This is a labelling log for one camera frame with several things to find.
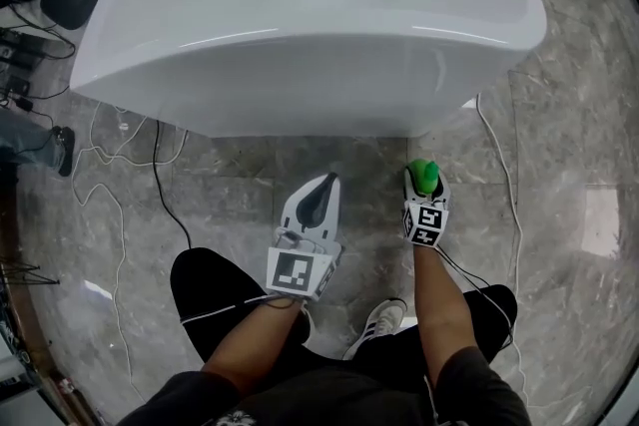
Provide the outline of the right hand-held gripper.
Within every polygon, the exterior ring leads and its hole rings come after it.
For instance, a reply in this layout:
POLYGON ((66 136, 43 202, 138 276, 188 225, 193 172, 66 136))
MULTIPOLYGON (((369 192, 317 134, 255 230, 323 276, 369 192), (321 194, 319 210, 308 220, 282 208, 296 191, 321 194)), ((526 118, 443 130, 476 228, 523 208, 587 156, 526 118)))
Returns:
POLYGON ((448 221, 451 190, 446 178, 439 178, 433 195, 417 196, 409 166, 403 169, 403 233, 413 245, 437 246, 448 221))

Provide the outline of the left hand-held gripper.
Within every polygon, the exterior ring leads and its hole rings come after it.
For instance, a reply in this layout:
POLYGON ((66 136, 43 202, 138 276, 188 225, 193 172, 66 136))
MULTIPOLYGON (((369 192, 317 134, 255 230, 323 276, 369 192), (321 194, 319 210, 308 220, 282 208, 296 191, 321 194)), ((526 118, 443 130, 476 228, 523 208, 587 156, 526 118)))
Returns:
POLYGON ((319 300, 333 276, 343 246, 337 241, 341 184, 337 174, 316 177, 285 202, 269 248, 267 289, 319 300))

